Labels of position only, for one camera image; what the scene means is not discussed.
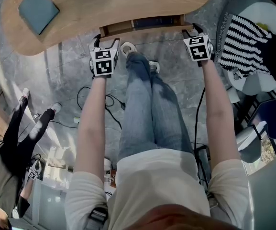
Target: blue jeans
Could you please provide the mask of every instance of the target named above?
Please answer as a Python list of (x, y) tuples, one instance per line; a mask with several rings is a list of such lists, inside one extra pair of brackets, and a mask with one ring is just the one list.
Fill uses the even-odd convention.
[(153, 149), (168, 148), (194, 154), (177, 97), (147, 59), (128, 56), (127, 103), (118, 160)]

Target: black pants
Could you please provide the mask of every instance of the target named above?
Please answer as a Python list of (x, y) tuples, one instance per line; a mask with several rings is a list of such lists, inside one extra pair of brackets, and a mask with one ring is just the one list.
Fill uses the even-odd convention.
[(9, 127), (4, 135), (4, 144), (0, 149), (2, 160), (7, 164), (11, 163), (12, 166), (10, 167), (13, 167), (13, 163), (17, 163), (16, 167), (20, 171), (20, 173), (22, 168), (26, 169), (26, 166), (28, 165), (32, 157), (35, 145), (44, 135), (48, 123), (55, 116), (55, 113), (52, 109), (48, 109), (46, 112), (44, 112), (39, 121), (36, 123), (35, 127), (29, 133), (29, 135), (18, 145), (20, 122), (22, 120), (27, 104), (28, 100), (25, 97), (22, 97), (19, 100), (19, 105), (16, 107), (16, 110), (11, 118)]

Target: marble floor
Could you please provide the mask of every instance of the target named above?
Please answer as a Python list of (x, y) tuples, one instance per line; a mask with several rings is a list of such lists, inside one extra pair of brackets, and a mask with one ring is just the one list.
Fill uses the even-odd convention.
[[(197, 11), (186, 15), (191, 23), (205, 26), (212, 42), (215, 44), (216, 30), (222, 9), (230, 0), (209, 0)], [(8, 98), (9, 105), (14, 107), (24, 87), (31, 90), (29, 110), (22, 120), (20, 132), (31, 121), (31, 115), (43, 113), (49, 105), (60, 102), (63, 106), (55, 121), (70, 127), (76, 127), (74, 117), (79, 117), (81, 110), (77, 105), (77, 92), (83, 86), (90, 86), (92, 75), (89, 70), (88, 45), (98, 31), (78, 35), (42, 52), (39, 55), (26, 57), (14, 52), (8, 45), (0, 23), (0, 85)], [(196, 63), (193, 63), (184, 47), (181, 33), (143, 34), (130, 38), (121, 38), (121, 42), (134, 43), (138, 51), (161, 65), (160, 75), (175, 90), (179, 105), (188, 128), (191, 140), (194, 141), (195, 115), (199, 99), (204, 88), (203, 75)], [(226, 88), (227, 81), (217, 67)], [(120, 56), (115, 74), (108, 80), (107, 93), (113, 94), (121, 101), (126, 101), (127, 71), (125, 59)], [(84, 89), (78, 101), (83, 105), (88, 90)], [(116, 103), (110, 108), (115, 117), (122, 122), (123, 110)], [(121, 130), (118, 124), (106, 112), (106, 156), (116, 164), (118, 143)], [(206, 106), (202, 102), (199, 112), (197, 142), (207, 144)], [(32, 129), (29, 125), (23, 132), (24, 138)], [(64, 147), (71, 152), (64, 154), (63, 159), (72, 165), (76, 156), (77, 129), (50, 123), (45, 136), (41, 139), (35, 152), (47, 156), (52, 146)]]

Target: person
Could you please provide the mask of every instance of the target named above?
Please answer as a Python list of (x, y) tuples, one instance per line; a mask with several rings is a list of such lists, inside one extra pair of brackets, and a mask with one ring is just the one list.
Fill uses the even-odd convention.
[(55, 103), (40, 117), (29, 135), (18, 144), (21, 119), (28, 104), (30, 91), (25, 88), (16, 107), (0, 148), (0, 229), (11, 229), (9, 218), (21, 218), (28, 207), (33, 180), (29, 179), (21, 190), (26, 168), (31, 161), (33, 149), (46, 131), (48, 123), (61, 109)]
[[(89, 223), (96, 216), (90, 213), (106, 204), (108, 219), (103, 229), (240, 228), (248, 207), (248, 181), (236, 145), (232, 106), (213, 61), (202, 62), (212, 168), (208, 200), (199, 184), (177, 97), (159, 77), (159, 63), (148, 62), (131, 43), (122, 45), (121, 52), (127, 57), (129, 76), (117, 189), (106, 202), (106, 79), (96, 77), (78, 128), (74, 174), (65, 203), (69, 229), (93, 229)], [(100, 209), (98, 213), (100, 218), (107, 217)]]

